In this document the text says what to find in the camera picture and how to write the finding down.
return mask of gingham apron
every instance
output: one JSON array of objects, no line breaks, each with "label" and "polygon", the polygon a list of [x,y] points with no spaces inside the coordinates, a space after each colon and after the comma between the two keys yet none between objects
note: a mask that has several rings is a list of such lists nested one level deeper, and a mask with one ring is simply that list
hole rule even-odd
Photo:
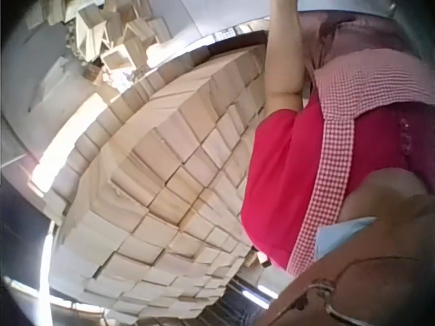
[{"label": "gingham apron", "polygon": [[351,168],[355,119],[397,102],[435,105],[435,74],[414,56],[378,49],[340,56],[315,71],[324,117],[317,176],[287,271],[312,263],[317,229],[336,223]]}]

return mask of red sleeve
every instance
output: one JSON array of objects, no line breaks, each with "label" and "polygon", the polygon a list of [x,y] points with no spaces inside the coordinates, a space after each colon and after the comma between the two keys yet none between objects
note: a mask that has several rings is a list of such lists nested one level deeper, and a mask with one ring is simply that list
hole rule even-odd
[{"label": "red sleeve", "polygon": [[279,110],[266,118],[256,131],[242,222],[251,241],[266,254],[267,248],[259,243],[259,238],[267,233],[268,217],[277,202],[277,188],[287,160],[296,116],[295,111]]}]

